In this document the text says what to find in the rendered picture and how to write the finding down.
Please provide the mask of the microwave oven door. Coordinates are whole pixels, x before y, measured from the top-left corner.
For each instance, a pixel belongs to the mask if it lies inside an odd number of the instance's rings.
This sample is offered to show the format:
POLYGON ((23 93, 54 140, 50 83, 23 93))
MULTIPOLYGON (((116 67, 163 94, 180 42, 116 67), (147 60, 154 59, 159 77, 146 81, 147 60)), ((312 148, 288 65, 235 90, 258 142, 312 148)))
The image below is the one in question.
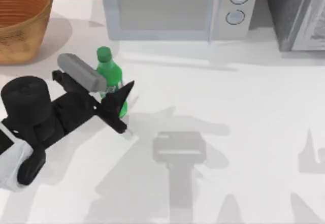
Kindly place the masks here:
POLYGON ((103 0, 111 40, 210 41, 214 0, 103 0))

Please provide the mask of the pale grey rounded box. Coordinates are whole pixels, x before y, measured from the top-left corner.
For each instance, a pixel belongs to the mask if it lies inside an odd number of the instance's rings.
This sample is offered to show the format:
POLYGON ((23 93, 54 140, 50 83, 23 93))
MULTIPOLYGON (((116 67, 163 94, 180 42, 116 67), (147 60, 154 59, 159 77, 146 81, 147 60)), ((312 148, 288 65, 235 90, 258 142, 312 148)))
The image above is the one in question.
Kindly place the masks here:
POLYGON ((88 92, 100 92, 107 89, 106 79, 77 55, 62 53, 57 58, 57 64, 88 92))

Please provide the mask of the brown woven basket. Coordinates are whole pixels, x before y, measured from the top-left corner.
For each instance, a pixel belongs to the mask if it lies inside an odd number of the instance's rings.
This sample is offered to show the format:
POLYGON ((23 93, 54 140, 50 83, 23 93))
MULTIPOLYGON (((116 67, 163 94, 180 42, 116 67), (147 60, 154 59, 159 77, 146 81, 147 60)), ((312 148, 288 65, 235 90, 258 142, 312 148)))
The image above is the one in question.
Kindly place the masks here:
POLYGON ((42 44, 53 0, 0 0, 0 65, 33 59, 42 44))

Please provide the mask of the green bottle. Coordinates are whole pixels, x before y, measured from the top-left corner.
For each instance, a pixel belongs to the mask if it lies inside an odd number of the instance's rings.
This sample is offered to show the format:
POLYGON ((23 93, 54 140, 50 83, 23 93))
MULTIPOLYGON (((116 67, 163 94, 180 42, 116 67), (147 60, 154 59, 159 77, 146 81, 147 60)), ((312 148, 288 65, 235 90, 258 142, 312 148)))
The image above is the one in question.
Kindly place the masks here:
POLYGON ((98 59, 96 70, 106 79, 107 84, 107 88, 100 92, 101 98, 104 98, 107 93, 114 93, 124 86, 122 69, 113 60, 111 49, 109 47, 99 47, 96 54, 98 59))

